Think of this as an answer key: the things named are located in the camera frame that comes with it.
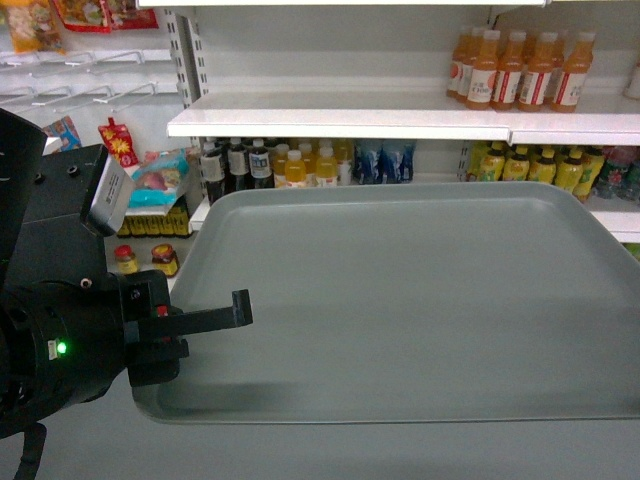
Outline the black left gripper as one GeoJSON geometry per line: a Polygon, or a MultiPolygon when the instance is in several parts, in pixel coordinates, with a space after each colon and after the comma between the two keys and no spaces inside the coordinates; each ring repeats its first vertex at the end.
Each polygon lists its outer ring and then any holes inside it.
{"type": "Polygon", "coordinates": [[[253,313],[248,290],[232,292],[232,305],[177,313],[167,277],[158,270],[117,277],[123,320],[125,366],[133,388],[170,382],[189,355],[182,335],[248,326],[253,313]]]}

